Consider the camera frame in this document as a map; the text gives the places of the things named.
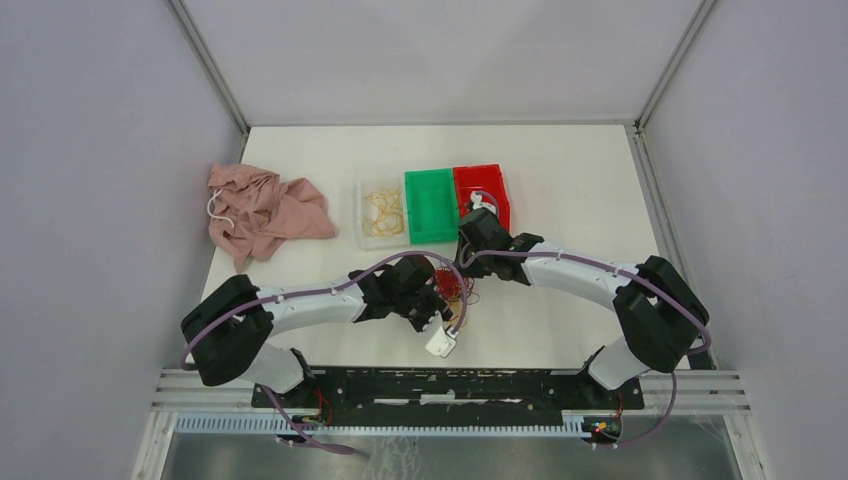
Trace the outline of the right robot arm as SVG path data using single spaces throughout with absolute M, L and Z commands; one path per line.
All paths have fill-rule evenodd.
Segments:
M 616 315 L 621 336 L 587 360 L 577 382 L 580 400 L 591 408 L 606 406 L 627 381 L 649 371 L 671 373 L 684 357 L 709 347 L 705 306 L 663 257 L 601 261 L 539 235 L 513 236 L 484 208 L 462 217 L 458 231 L 454 264 L 461 273 L 563 291 Z

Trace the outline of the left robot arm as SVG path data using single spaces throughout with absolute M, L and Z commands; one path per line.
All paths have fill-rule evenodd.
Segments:
M 455 349 L 457 335 L 448 325 L 451 307 L 432 284 L 434 259 L 424 251 L 402 252 L 329 283 L 294 288 L 261 287 L 246 274 L 233 275 L 181 321 L 186 347 L 180 366 L 197 372 L 208 387 L 246 380 L 299 407 L 315 391 L 309 365 L 299 350 L 275 347 L 269 339 L 390 315 L 429 333 L 426 350 L 445 358 Z

